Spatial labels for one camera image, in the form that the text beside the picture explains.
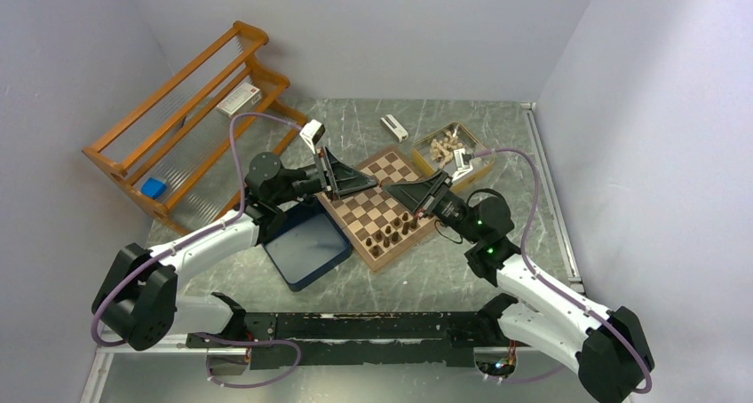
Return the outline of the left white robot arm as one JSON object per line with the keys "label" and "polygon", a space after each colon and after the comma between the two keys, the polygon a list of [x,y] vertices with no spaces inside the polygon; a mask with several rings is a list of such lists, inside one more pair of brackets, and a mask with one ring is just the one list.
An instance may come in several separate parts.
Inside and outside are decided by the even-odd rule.
{"label": "left white robot arm", "polygon": [[118,252],[92,302],[93,340],[136,351],[180,334],[238,344],[249,335],[238,303],[219,292],[183,298],[178,291],[219,261],[269,242],[287,218],[282,204],[318,193],[338,200],[377,185],[376,178],[340,162],[327,147],[315,150],[313,164],[297,169],[286,168],[271,152],[256,155],[242,180],[239,204],[220,219],[151,249],[132,243]]}

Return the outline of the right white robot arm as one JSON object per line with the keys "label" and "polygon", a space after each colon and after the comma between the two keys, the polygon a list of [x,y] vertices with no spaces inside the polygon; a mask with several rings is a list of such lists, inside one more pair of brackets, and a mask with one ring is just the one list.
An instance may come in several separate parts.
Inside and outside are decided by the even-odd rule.
{"label": "right white robot arm", "polygon": [[489,344],[506,338],[527,344],[574,372],[598,402],[623,402],[647,391],[654,358],[636,313],[612,310],[555,280],[508,235],[514,224],[504,197],[492,189],[471,205],[450,189],[450,177],[385,184],[383,189],[416,219],[432,216],[472,244],[473,273],[504,294],[508,304],[479,322]]}

